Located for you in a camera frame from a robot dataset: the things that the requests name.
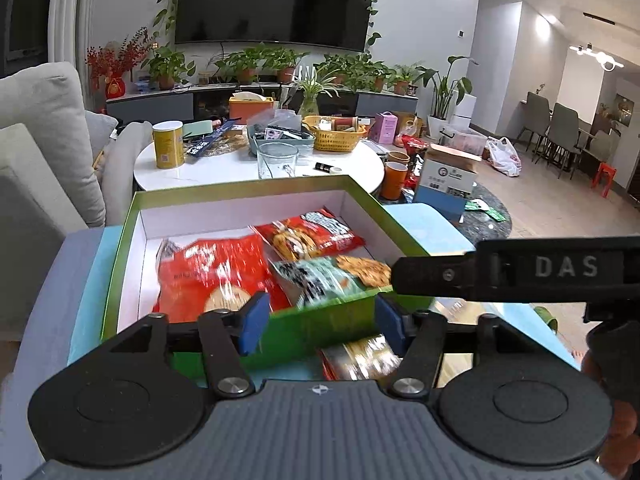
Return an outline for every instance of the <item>sofa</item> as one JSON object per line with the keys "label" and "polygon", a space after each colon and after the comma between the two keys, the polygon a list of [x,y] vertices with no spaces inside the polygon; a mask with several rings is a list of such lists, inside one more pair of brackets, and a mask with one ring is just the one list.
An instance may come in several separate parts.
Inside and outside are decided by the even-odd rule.
{"label": "sofa", "polygon": [[116,123],[84,110],[69,63],[0,79],[0,340],[21,339],[68,234],[124,222],[152,127],[129,124],[114,140]]}

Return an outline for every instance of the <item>red stool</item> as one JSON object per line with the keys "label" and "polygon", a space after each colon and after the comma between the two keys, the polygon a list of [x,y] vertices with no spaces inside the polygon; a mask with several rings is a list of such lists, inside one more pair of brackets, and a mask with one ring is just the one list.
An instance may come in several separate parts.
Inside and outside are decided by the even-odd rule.
{"label": "red stool", "polygon": [[596,173],[596,176],[593,177],[591,189],[593,189],[600,183],[600,177],[603,174],[607,175],[609,181],[607,182],[607,185],[604,187],[604,191],[602,192],[602,197],[606,198],[609,194],[609,189],[611,189],[611,184],[613,184],[613,178],[616,176],[617,171],[618,170],[616,168],[612,168],[608,164],[601,162],[600,167],[598,168],[598,173]]}

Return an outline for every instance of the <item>sofa cushion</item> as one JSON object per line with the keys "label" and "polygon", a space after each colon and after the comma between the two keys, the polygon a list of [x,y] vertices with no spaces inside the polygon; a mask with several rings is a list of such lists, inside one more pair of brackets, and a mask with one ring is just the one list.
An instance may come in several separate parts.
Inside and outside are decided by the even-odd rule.
{"label": "sofa cushion", "polygon": [[118,120],[105,114],[94,114],[89,110],[84,111],[84,117],[89,128],[92,160],[95,161],[102,149],[111,140],[111,133],[118,126]]}
{"label": "sofa cushion", "polygon": [[105,150],[102,195],[107,206],[106,224],[122,225],[133,198],[133,167],[152,140],[151,123],[131,123]]}
{"label": "sofa cushion", "polygon": [[0,128],[22,123],[89,227],[104,225],[78,72],[45,63],[0,79]]}

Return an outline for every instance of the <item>white plastic bag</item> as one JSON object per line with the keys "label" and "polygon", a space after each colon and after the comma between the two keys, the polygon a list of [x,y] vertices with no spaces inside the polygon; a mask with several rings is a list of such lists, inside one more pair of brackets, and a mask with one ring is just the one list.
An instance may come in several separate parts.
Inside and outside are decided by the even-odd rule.
{"label": "white plastic bag", "polygon": [[507,137],[500,140],[489,139],[486,142],[491,154],[492,166],[507,176],[518,176],[522,170],[522,163],[518,152]]}

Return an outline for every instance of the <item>wicker basket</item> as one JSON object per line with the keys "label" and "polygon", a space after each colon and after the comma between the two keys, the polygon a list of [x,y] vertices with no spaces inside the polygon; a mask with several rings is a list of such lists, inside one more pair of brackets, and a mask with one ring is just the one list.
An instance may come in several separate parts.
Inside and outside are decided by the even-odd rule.
{"label": "wicker basket", "polygon": [[314,148],[322,152],[352,152],[362,138],[362,134],[366,132],[364,126],[359,126],[357,132],[319,130],[318,124],[320,123],[320,119],[331,121],[335,119],[335,117],[309,115],[303,119],[303,123],[308,126],[309,131],[314,134],[316,138]]}

